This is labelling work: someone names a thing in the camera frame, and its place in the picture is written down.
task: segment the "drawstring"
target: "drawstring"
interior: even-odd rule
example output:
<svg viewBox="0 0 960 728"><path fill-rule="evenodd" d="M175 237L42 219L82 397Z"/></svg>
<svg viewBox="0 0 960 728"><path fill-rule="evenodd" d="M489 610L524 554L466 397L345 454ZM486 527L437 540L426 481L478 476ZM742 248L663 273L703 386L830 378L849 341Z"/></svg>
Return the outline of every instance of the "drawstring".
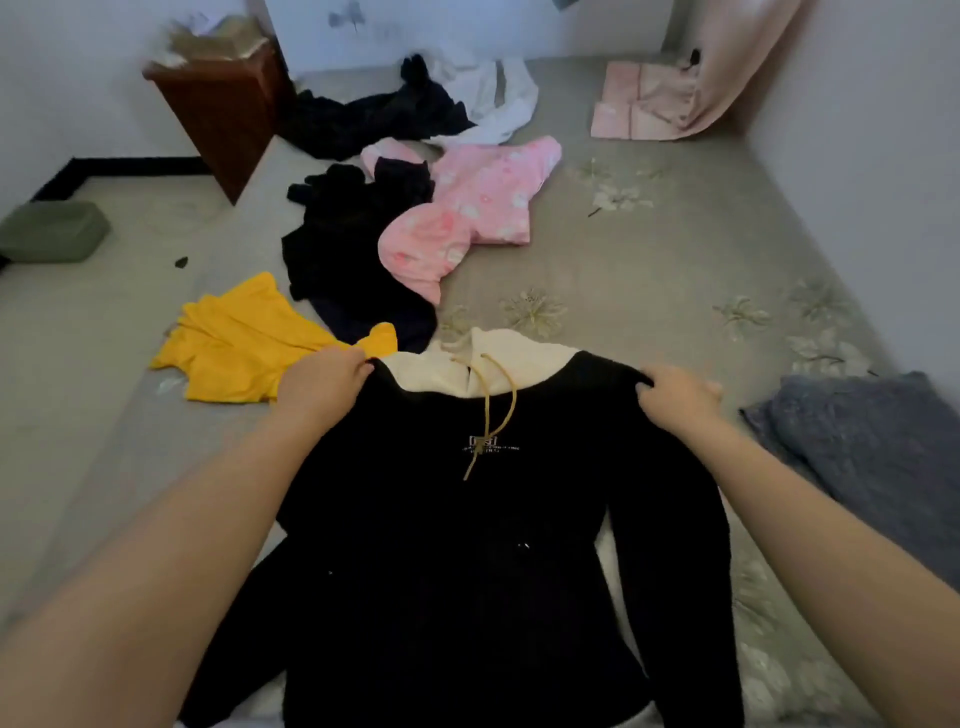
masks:
<svg viewBox="0 0 960 728"><path fill-rule="evenodd" d="M507 370L500 366L500 362L494 359L489 354L482 353L480 358L489 359L493 365L500 370L500 373L507 378L507 381L510 382L510 391L513 394L513 400L510 402L510 410L507 412L507 416L503 418L503 422L500 423L500 427L495 429L493 432L490 432L490 387L487 386L487 381L484 379L484 376L480 374L479 369L475 369L470 366L469 362L464 361L463 359L458 359L456 356L450 357L457 364L463 364L468 369L472 369L473 373L477 375L477 378L480 380L480 386L483 387L483 397L484 397L484 427L483 427L483 439L477 440L476 444L473 446L473 459L470 460L470 465L467 468L467 473L464 475L464 480L470 477L470 472L473 470L473 466L476 465L477 456L483 452L487 445L490 443L491 438L498 435L503 431L503 428L507 426L507 423L510 421L510 418L514 416L514 410L516 409L516 384L513 379L507 374Z"/></svg>

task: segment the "green pillow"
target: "green pillow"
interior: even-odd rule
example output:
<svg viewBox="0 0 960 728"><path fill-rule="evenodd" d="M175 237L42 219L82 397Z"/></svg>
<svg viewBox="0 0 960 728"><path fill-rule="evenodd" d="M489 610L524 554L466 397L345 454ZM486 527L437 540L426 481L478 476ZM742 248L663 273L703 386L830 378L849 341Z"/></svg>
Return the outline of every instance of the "green pillow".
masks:
<svg viewBox="0 0 960 728"><path fill-rule="evenodd" d="M108 232L93 203L27 203L0 222L0 255L14 263L72 263L89 257Z"/></svg>

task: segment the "yellow shirt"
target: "yellow shirt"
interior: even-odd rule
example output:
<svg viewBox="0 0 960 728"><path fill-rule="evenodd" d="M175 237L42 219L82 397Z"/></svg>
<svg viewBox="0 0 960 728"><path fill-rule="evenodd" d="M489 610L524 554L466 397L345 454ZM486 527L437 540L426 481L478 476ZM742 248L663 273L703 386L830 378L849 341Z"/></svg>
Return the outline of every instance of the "yellow shirt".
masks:
<svg viewBox="0 0 960 728"><path fill-rule="evenodd" d="M177 323L150 367L183 371L190 380L188 400L275 400L280 377L291 364L323 347L349 348L300 316L276 290L269 273L223 296L188 303ZM377 324L356 346L371 358L395 353L394 325Z"/></svg>

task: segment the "wooden cabinet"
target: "wooden cabinet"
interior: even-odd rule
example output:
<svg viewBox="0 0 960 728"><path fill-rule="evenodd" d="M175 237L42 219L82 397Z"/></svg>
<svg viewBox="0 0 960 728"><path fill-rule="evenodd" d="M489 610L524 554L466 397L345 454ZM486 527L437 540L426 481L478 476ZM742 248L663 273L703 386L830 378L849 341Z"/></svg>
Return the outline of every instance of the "wooden cabinet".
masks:
<svg viewBox="0 0 960 728"><path fill-rule="evenodd" d="M241 61L192 61L180 68L155 63L153 81L236 204L294 98L286 66L273 42Z"/></svg>

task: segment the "hoodie logo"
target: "hoodie logo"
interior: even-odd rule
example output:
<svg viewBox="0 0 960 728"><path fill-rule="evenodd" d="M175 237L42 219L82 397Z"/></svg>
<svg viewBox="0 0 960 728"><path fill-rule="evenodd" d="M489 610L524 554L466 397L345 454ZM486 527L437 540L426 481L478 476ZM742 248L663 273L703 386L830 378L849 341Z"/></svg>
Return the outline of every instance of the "hoodie logo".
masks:
<svg viewBox="0 0 960 728"><path fill-rule="evenodd" d="M499 437L493 436L487 438L486 444L484 444L483 435L470 435L470 443L464 448L464 452L474 452L477 449L477 445L483 445L480 448L480 454L485 452L506 452L508 450L520 450L516 445L499 445Z"/></svg>

